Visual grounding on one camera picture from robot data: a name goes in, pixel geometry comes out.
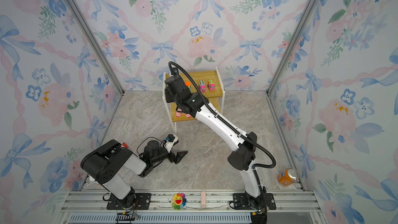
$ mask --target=marble floor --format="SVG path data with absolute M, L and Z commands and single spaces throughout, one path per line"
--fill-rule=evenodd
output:
M 277 161 L 272 169 L 259 168 L 260 180 L 267 189 L 295 189 L 293 185 L 281 186 L 278 174 L 289 167 L 282 142 L 272 119 L 263 91 L 227 91 L 224 114 L 229 121 L 246 132 L 257 134 L 257 142 L 269 150 Z M 137 146 L 147 137 L 163 140 L 172 134 L 161 91 L 126 92 L 107 131 L 104 142 L 116 139 L 126 142 L 136 152 Z M 187 150 L 188 154 L 179 164 L 163 161 L 145 178 L 124 168 L 120 175 L 134 189 L 231 189 L 244 190 L 238 170 L 227 161 L 231 150 L 210 127 L 199 121 L 177 123 L 180 142 L 172 149 L 174 153 Z M 143 152 L 146 142 L 139 148 Z M 271 163 L 259 149 L 258 163 Z M 99 189 L 96 182 L 84 184 L 83 189 Z

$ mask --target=robotic arm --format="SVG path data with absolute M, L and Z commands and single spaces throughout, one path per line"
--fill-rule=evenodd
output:
M 256 134 L 247 133 L 225 119 L 203 96 L 195 81 L 181 66 L 175 62 L 169 62 L 169 68 L 173 75 L 165 80 L 166 101 L 175 102 L 177 109 L 180 108 L 181 112 L 190 114 L 205 123 L 228 144 L 232 150 L 228 162 L 240 171 L 245 183 L 248 205 L 252 209 L 266 211 L 266 190 L 261 185 L 256 167 L 273 168 L 276 166 L 275 158 L 264 147 L 257 144 Z M 178 74 L 178 69 L 191 81 L 197 92 L 190 92 Z M 170 162 L 178 163 L 187 152 L 179 152 L 174 155 L 171 152 L 171 147 L 176 144 L 177 137 L 169 135 L 168 138 L 164 147 L 159 147 L 159 143 L 155 140 L 148 142 L 142 157 L 135 156 L 132 151 L 123 147 L 119 142 L 111 140 L 88 154 L 82 160 L 81 167 L 120 199 L 125 208 L 131 208 L 135 201 L 134 189 L 117 174 L 118 170 L 125 167 L 144 177 L 158 165 L 155 163 L 160 163 L 163 159 L 168 158 Z M 270 157 L 271 165 L 256 163 L 254 154 L 256 148 Z
M 175 62 L 169 62 L 169 68 L 173 75 L 165 80 L 166 101 L 175 102 L 177 109 L 180 108 L 181 112 L 190 114 L 205 123 L 228 144 L 232 150 L 228 162 L 240 171 L 250 207 L 253 209 L 264 207 L 266 211 L 266 190 L 261 185 L 256 167 L 273 168 L 276 166 L 275 158 L 264 147 L 257 144 L 256 134 L 253 132 L 247 133 L 225 119 L 202 94 L 195 81 L 181 66 Z M 190 80 L 196 89 L 195 93 L 189 91 L 184 80 L 178 74 L 178 70 L 183 72 Z M 256 163 L 254 155 L 256 147 L 270 157 L 271 165 Z

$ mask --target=ventilation grille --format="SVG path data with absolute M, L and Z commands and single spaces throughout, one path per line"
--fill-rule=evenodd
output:
M 250 214 L 239 213 L 142 213 L 134 223 L 251 223 Z M 97 224 L 97 223 L 130 223 L 123 221 L 128 216 L 117 215 L 116 213 L 73 213 L 69 223 L 73 224 Z
M 72 213 L 69 223 L 115 223 L 117 213 Z

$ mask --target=can lid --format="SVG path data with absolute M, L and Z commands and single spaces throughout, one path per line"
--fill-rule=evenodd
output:
M 293 180 L 297 180 L 299 178 L 297 171 L 292 168 L 287 170 L 287 175 Z

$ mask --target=orange soda can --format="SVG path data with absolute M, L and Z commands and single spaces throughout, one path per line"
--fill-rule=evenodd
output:
M 287 168 L 278 175 L 278 181 L 283 186 L 288 186 L 299 181 L 299 174 L 293 168 Z

